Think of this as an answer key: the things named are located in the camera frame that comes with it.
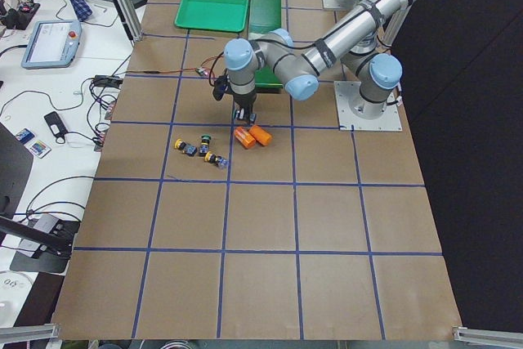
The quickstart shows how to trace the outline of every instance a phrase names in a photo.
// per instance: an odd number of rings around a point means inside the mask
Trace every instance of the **orange cylinder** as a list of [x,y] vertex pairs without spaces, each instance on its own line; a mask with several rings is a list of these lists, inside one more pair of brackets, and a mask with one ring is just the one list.
[[257,126],[256,124],[253,125],[248,132],[254,136],[254,139],[258,141],[258,143],[267,146],[270,144],[270,141],[272,141],[272,135],[265,131],[260,126]]
[[256,140],[251,134],[243,127],[235,128],[235,137],[241,143],[245,149],[250,149],[256,145]]

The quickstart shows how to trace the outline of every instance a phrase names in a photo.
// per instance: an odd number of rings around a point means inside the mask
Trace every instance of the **orange object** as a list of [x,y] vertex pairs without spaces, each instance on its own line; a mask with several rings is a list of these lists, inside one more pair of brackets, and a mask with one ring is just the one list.
[[235,137],[241,143],[245,149],[250,149],[256,145],[256,139],[243,127],[235,128]]
[[256,139],[258,143],[264,146],[269,145],[270,141],[272,141],[272,135],[256,124],[253,125],[248,131],[252,136],[254,136],[254,139]]

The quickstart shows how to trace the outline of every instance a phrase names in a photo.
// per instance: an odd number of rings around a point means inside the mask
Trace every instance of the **black wall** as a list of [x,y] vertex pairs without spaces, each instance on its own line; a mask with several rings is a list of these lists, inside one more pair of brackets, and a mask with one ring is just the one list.
[[418,0],[393,52],[463,325],[523,332],[523,0]]

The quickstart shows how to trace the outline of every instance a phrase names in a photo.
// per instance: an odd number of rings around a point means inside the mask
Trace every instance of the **white table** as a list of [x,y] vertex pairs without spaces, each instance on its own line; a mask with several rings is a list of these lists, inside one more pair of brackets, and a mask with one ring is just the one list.
[[[24,30],[7,31],[6,38],[0,38],[0,51],[14,45],[27,44],[35,23],[38,20],[56,20],[56,12],[64,2],[62,0],[36,0],[40,9]],[[89,22],[110,25],[101,27],[83,24],[83,35],[77,55],[70,67],[64,69],[33,69],[27,70],[20,66],[24,49],[9,51],[0,58],[0,80],[4,81],[0,89],[0,106],[24,90],[46,92],[52,97],[53,104],[58,108],[70,107],[81,101],[81,83],[95,74],[112,74],[124,60],[130,56],[132,45],[120,23],[114,6],[109,2],[88,0],[93,10],[93,19]],[[59,14],[63,19],[75,19],[74,11],[67,0],[68,6]],[[138,17],[142,18],[145,7],[137,10]],[[127,63],[123,64],[119,72],[125,71]],[[74,110],[59,112],[65,126],[70,131],[92,136],[87,125],[86,112],[92,104],[92,98],[87,90],[88,83],[83,85],[84,102]],[[26,93],[18,97],[0,115],[0,122],[13,134],[22,128],[28,128],[37,139],[42,140],[52,148],[44,158],[34,159],[27,186],[17,209],[17,213],[24,213],[29,201],[46,185],[51,182],[71,176],[94,176],[100,153],[94,151],[94,145],[80,136],[68,136],[68,143],[58,145],[43,120],[43,115],[54,109],[48,99],[39,94]],[[93,123],[98,120],[98,106],[92,111]],[[84,205],[87,202],[92,180],[76,179],[63,181],[54,185],[48,192],[42,194],[34,206],[50,203],[57,200],[71,201]],[[82,217],[83,210],[73,205],[57,206],[61,211]],[[70,217],[57,214],[60,219]],[[3,245],[16,248],[20,239],[7,235]],[[11,260],[15,254],[7,248],[0,248],[0,271],[9,270]],[[27,273],[29,280],[34,280],[37,273]],[[24,276],[20,280],[27,282]],[[21,290],[9,290],[0,287],[0,327],[11,327],[20,313],[20,309],[30,290],[29,285]]]

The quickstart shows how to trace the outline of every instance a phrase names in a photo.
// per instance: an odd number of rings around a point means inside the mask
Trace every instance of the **dark green tray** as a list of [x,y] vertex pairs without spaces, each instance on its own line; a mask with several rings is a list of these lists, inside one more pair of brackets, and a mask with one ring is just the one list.
[[241,32],[248,0],[181,0],[174,24],[184,29]]

